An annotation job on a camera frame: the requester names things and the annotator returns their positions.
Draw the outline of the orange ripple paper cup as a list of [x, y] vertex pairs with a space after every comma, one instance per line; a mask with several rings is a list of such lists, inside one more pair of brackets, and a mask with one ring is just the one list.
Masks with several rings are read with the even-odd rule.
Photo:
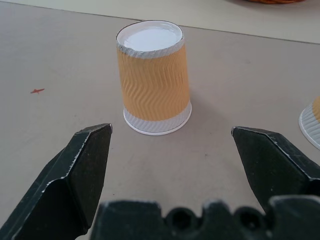
[[305, 138], [320, 150], [320, 96], [301, 112], [298, 123]]
[[149, 136], [179, 130], [192, 114], [181, 27], [145, 20], [122, 28], [115, 40], [126, 123]]

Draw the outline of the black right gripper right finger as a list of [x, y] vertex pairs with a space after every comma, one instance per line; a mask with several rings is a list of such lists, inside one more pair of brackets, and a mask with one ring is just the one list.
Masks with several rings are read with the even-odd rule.
[[282, 134], [234, 126], [231, 135], [248, 183], [264, 211], [274, 196], [320, 198], [320, 166]]

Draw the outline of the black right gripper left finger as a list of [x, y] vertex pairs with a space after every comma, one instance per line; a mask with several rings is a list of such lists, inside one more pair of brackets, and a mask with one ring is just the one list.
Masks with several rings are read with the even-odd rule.
[[112, 125], [76, 132], [32, 183], [0, 240], [76, 240], [93, 224], [104, 186]]

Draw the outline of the brown wicker basket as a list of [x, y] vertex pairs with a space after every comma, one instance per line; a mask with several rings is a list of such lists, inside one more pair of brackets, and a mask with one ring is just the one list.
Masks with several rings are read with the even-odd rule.
[[305, 0], [246, 0], [246, 1], [253, 2], [253, 3], [266, 4], [266, 5], [275, 5], [275, 4], [299, 3]]

